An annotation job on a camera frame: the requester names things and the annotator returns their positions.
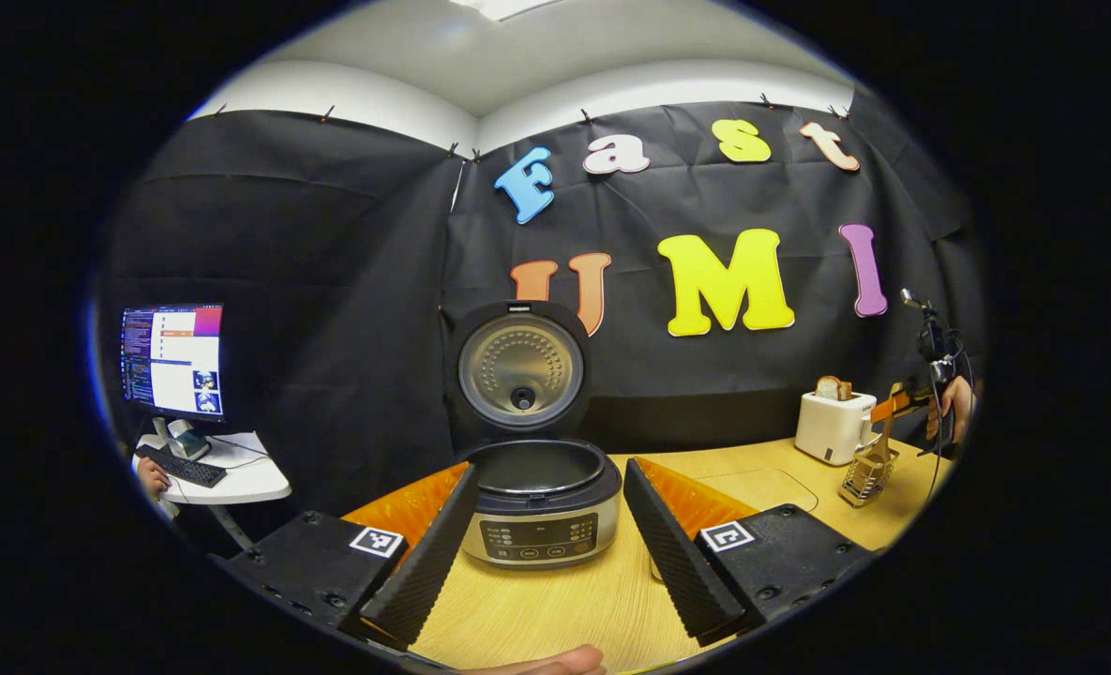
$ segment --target desk leg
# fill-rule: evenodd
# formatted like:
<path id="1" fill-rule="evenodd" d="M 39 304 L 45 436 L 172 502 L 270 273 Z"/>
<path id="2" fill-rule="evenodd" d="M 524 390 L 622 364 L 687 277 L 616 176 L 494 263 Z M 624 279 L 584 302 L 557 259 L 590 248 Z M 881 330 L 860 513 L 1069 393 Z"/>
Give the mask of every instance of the desk leg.
<path id="1" fill-rule="evenodd" d="M 226 510 L 222 505 L 209 504 L 209 512 L 213 513 L 213 517 L 218 518 L 218 522 L 224 527 L 226 533 L 230 534 L 230 538 L 239 547 L 243 548 L 244 552 L 252 551 L 256 547 L 256 544 L 251 543 L 250 538 L 247 537 L 247 533 L 243 533 L 242 527 L 234 522 L 233 517 L 230 517 L 229 510 Z"/>

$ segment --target rice cooker inner lid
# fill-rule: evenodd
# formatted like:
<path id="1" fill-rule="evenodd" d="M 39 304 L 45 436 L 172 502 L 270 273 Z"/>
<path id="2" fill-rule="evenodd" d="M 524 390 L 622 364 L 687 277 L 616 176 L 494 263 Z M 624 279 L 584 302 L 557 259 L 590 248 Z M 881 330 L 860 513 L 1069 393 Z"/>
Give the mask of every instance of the rice cooker inner lid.
<path id="1" fill-rule="evenodd" d="M 492 424 L 541 429 L 575 402 L 584 355 L 562 325 L 532 312 L 483 322 L 460 350 L 460 389 Z"/>

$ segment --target monitor screen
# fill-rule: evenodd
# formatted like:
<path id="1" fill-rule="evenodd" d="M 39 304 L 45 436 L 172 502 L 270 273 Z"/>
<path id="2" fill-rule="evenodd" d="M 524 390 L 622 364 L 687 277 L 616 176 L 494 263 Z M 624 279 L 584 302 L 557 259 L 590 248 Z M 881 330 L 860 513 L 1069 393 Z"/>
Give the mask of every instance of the monitor screen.
<path id="1" fill-rule="evenodd" d="M 122 395 L 153 412 L 224 422 L 218 369 L 221 304 L 122 312 Z"/>

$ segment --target ceiling light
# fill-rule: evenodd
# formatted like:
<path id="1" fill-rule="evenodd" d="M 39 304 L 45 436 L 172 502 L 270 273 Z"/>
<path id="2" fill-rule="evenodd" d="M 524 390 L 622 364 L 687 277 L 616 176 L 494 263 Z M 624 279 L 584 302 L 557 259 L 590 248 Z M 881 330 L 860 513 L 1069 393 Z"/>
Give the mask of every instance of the ceiling light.
<path id="1" fill-rule="evenodd" d="M 464 4 L 477 12 L 492 19 L 504 21 L 513 14 L 526 12 L 527 9 L 541 8 L 543 4 L 556 3 L 559 0 L 451 0 L 456 4 Z"/>

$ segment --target rice cooker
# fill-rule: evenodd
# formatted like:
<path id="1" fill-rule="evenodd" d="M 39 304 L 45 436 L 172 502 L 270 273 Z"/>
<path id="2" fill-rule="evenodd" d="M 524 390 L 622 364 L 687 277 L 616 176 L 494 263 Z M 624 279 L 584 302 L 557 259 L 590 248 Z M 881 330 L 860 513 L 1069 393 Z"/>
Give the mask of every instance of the rice cooker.
<path id="1" fill-rule="evenodd" d="M 460 461 L 477 465 L 462 551 L 496 567 L 547 570 L 601 555 L 622 480 L 597 445 L 561 435 L 588 406 L 588 334 L 567 308 L 487 304 L 453 326 L 448 410 Z"/>

